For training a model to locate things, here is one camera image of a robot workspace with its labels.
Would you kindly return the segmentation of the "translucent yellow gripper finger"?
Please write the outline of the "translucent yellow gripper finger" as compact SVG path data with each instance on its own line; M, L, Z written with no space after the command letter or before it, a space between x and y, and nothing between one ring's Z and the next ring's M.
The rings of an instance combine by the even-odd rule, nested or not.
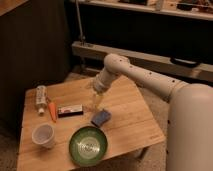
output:
M85 86L85 88L86 89L92 89L93 90L93 82L94 82L94 80L90 80L87 84L86 84L86 86Z
M95 93L95 94L93 95L93 109L94 109L95 111L98 110L101 101L102 101L102 95L101 95L101 94Z

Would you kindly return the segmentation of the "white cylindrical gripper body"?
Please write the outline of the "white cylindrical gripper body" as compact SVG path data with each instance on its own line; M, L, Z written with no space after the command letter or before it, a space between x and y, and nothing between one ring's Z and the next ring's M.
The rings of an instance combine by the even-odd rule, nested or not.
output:
M105 93L111 87L112 82L118 78L119 76L117 74L114 74L108 71L106 68L103 68L93 80L93 89L98 94Z

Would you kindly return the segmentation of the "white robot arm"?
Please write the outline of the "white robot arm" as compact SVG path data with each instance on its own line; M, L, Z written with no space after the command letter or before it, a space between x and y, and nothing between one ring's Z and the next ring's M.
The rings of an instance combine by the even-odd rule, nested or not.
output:
M119 54L106 55L103 63L92 81L96 93L125 76L168 104L166 171L213 171L212 86L138 67Z

